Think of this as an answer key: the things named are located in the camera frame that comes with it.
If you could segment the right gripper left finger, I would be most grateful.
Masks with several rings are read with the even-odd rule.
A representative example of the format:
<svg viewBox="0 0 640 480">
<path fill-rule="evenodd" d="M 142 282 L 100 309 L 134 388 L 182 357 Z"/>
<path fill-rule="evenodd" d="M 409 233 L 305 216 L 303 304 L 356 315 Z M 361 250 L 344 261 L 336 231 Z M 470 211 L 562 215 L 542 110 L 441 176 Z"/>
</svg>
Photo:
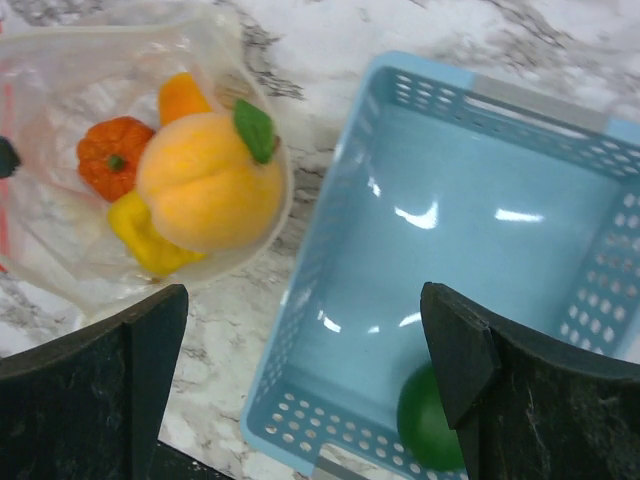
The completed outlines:
<svg viewBox="0 0 640 480">
<path fill-rule="evenodd" d="M 2 359 L 2 478 L 146 478 L 188 305 L 186 288 L 170 285 Z"/>
</svg>

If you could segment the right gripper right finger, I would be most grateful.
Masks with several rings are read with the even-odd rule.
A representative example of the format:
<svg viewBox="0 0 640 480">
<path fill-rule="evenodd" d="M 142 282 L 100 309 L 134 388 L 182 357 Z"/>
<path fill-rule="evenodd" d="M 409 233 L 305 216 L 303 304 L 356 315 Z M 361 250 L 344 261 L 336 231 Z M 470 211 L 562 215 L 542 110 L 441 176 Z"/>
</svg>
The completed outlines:
<svg viewBox="0 0 640 480">
<path fill-rule="evenodd" d="M 636 479 L 639 367 L 424 284 L 420 309 L 471 479 Z"/>
</svg>

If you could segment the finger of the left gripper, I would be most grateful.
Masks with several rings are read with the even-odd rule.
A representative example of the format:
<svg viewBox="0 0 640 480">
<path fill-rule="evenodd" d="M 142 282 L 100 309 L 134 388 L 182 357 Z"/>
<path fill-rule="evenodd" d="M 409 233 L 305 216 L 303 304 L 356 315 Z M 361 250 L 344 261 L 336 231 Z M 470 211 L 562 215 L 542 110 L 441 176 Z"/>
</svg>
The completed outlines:
<svg viewBox="0 0 640 480">
<path fill-rule="evenodd" d="M 21 165 L 21 159 L 11 141 L 0 137 L 0 178 L 10 178 Z"/>
</svg>

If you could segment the bumpy red orange tangerine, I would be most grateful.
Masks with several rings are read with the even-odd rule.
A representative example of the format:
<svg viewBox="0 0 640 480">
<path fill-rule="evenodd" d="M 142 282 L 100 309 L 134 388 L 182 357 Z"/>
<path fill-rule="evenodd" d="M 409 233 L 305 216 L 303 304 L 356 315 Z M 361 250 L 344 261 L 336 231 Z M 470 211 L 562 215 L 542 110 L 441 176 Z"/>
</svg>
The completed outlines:
<svg viewBox="0 0 640 480">
<path fill-rule="evenodd" d="M 93 125 L 76 146 L 78 174 L 100 197 L 115 202 L 133 189 L 139 159 L 154 134 L 131 116 Z"/>
</svg>

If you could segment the clear zip bag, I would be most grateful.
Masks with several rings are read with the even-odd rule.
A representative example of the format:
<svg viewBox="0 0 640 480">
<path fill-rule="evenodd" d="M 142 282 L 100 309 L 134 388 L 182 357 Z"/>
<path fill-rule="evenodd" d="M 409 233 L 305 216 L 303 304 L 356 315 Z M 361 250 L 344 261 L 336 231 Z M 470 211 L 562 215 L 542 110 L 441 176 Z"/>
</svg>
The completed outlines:
<svg viewBox="0 0 640 480">
<path fill-rule="evenodd" d="M 115 117 L 157 127 L 157 90 L 184 70 L 217 108 L 244 99 L 269 111 L 244 66 L 242 36 L 234 8 L 202 1 L 92 1 L 67 24 L 3 34 L 1 95 L 4 83 L 13 91 L 5 137 L 21 165 L 4 179 L 2 265 L 88 321 L 163 288 L 111 231 L 106 201 L 78 175 L 76 146 Z"/>
<path fill-rule="evenodd" d="M 4 83 L 2 87 L 1 100 L 3 106 L 1 108 L 1 135 L 8 136 L 11 131 L 12 115 L 13 115 L 13 91 L 9 83 Z M 4 179 L 1 180 L 1 254 L 9 253 L 9 236 L 7 226 L 7 212 L 4 201 L 8 198 L 8 187 Z"/>
</svg>

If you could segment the yellow bell pepper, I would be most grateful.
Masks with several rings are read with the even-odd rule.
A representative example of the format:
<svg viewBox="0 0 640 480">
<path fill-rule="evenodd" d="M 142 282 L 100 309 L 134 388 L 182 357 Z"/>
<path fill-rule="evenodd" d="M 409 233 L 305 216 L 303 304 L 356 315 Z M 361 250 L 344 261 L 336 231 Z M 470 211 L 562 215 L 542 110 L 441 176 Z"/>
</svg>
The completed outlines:
<svg viewBox="0 0 640 480">
<path fill-rule="evenodd" d="M 168 276 L 206 257 L 205 254 L 180 248 L 162 237 L 152 224 L 148 206 L 135 190 L 111 205 L 107 219 L 111 230 L 138 264 L 155 276 Z"/>
</svg>

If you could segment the yellow orange peach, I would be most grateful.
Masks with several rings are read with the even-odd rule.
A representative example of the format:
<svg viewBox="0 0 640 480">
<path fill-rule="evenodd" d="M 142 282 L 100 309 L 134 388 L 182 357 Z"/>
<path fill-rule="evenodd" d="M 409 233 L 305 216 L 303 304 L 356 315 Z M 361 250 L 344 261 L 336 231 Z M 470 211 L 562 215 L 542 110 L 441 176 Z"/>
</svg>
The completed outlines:
<svg viewBox="0 0 640 480">
<path fill-rule="evenodd" d="M 284 177 L 269 115 L 239 100 L 229 113 L 187 115 L 147 144 L 136 189 L 162 237 L 201 253 L 244 248 L 275 221 Z"/>
</svg>

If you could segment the clear zip top bag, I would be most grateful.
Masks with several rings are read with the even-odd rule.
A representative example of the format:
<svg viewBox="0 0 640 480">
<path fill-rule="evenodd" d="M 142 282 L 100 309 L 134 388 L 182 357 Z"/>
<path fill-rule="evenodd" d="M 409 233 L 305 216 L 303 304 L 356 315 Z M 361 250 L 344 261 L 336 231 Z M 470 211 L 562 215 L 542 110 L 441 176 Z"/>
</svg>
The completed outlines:
<svg viewBox="0 0 640 480">
<path fill-rule="evenodd" d="M 13 91 L 9 83 L 4 83 L 2 87 L 1 100 L 3 106 L 1 108 L 1 135 L 8 136 L 11 131 L 12 115 L 13 115 Z M 4 201 L 8 198 L 8 187 L 4 179 L 1 180 L 1 254 L 9 253 L 9 236 L 7 226 L 7 212 Z"/>
</svg>

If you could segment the orange bell pepper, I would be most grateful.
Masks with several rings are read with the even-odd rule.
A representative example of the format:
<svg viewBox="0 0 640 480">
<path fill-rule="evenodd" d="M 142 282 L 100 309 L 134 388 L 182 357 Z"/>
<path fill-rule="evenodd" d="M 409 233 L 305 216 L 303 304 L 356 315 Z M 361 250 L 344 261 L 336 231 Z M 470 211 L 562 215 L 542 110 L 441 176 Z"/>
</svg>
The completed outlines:
<svg viewBox="0 0 640 480">
<path fill-rule="evenodd" d="M 161 86 L 157 105 L 161 126 L 188 115 L 213 111 L 189 72 L 180 72 Z"/>
</svg>

